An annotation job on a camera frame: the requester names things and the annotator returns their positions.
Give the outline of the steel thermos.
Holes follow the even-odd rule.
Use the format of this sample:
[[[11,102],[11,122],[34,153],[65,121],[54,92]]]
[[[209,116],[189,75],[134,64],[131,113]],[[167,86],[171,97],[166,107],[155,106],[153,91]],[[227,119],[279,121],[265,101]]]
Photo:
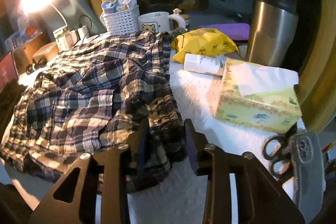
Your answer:
[[[279,67],[297,29],[297,0],[255,0],[245,60]]]

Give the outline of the white plastic basket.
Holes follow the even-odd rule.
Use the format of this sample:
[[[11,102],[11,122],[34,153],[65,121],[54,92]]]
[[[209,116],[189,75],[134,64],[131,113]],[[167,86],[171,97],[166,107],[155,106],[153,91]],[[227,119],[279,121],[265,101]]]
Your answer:
[[[100,15],[100,21],[111,35],[126,35],[139,31],[139,7]]]

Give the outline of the snack chip bag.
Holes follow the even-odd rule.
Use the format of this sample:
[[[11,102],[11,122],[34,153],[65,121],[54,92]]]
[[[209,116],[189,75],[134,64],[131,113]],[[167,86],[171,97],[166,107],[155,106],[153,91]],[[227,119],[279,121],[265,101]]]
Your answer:
[[[18,30],[12,34],[6,41],[5,46],[8,51],[15,52],[22,45],[30,42],[42,34],[42,30],[36,20],[30,19],[23,11],[21,6],[18,8]]]

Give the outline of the tissue box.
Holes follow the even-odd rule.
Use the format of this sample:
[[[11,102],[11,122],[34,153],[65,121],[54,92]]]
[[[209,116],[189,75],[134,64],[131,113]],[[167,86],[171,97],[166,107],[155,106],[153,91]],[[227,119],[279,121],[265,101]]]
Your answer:
[[[221,87],[213,105],[214,118],[263,131],[286,133],[302,117],[294,89],[242,95],[233,72],[238,65],[246,65],[246,62],[226,59]]]

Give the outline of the small honey jar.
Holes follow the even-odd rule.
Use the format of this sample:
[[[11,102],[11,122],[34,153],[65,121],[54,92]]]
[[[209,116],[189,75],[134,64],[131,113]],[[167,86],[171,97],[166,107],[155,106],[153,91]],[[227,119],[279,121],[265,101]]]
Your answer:
[[[186,24],[186,29],[189,31],[190,30],[190,16],[187,14],[182,14],[182,11],[179,8],[173,9],[173,14],[180,15],[184,20]],[[173,20],[173,28],[177,28],[178,23]]]

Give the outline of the purple pouch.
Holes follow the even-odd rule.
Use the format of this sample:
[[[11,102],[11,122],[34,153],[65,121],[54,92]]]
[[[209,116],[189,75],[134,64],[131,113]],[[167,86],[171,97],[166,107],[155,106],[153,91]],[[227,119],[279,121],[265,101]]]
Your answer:
[[[232,40],[243,41],[249,39],[250,26],[246,23],[212,24],[199,27],[216,28]]]

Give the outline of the yellow plastic bag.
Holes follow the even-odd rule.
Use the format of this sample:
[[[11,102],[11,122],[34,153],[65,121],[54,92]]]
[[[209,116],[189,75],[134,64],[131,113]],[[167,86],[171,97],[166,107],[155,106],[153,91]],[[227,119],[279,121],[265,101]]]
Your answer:
[[[186,53],[217,56],[239,51],[233,40],[216,28],[199,28],[178,35],[171,48],[176,51],[171,59],[178,63],[184,63]]]

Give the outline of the plaid pants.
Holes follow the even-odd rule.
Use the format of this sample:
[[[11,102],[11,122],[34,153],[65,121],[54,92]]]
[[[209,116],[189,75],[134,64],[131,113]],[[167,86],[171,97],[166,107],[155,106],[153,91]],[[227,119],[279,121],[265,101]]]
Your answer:
[[[139,136],[129,192],[158,185],[185,157],[183,120],[170,86],[172,34],[109,36],[64,51],[10,109],[1,158],[56,182],[82,153]]]

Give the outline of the smartphone in clear case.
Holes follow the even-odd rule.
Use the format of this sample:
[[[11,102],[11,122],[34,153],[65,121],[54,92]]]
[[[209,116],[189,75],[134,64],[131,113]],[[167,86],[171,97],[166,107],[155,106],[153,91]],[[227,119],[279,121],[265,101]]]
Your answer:
[[[323,203],[325,175],[322,149],[315,132],[302,132],[289,139],[293,166],[293,200],[306,223],[317,216]]]

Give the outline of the black scissors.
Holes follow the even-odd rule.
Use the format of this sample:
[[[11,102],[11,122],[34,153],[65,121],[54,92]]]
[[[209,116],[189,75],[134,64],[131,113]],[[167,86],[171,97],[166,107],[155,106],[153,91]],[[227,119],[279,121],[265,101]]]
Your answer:
[[[271,143],[276,143],[277,145],[273,152],[268,153],[268,146]],[[268,139],[262,149],[262,155],[264,159],[270,162],[270,174],[278,179],[278,183],[284,184],[284,182],[288,181],[293,176],[293,165],[291,163],[288,138],[285,136],[273,136]],[[281,162],[287,164],[286,169],[282,172],[276,171],[275,165]]]

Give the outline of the white green carton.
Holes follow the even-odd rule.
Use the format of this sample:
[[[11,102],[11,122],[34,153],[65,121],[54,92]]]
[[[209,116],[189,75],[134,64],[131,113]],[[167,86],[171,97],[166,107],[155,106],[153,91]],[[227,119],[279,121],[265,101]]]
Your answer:
[[[73,46],[71,32],[67,25],[54,30],[53,35],[59,52],[67,51]]]

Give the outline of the white bear mug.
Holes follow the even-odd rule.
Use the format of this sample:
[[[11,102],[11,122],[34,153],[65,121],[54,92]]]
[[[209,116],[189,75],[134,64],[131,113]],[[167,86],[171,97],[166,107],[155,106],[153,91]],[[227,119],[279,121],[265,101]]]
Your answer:
[[[138,17],[139,29],[150,32],[169,32],[173,30],[171,21],[175,20],[178,26],[186,29],[185,20],[177,14],[168,12],[151,12]]]

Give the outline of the white bottle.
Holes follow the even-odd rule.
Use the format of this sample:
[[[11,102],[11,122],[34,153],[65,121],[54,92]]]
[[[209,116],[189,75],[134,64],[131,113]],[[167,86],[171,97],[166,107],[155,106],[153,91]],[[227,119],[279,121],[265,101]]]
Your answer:
[[[216,59],[214,57],[186,53],[183,69],[185,71],[222,77],[225,63],[226,58]]]

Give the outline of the tan plastic container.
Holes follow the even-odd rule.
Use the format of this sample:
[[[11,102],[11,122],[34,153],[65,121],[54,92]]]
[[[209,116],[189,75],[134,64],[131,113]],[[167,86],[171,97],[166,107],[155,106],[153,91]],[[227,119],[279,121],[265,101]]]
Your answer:
[[[58,45],[56,42],[51,42],[42,46],[37,52],[33,54],[33,60],[38,62],[44,57],[47,62],[53,60],[59,53]]]

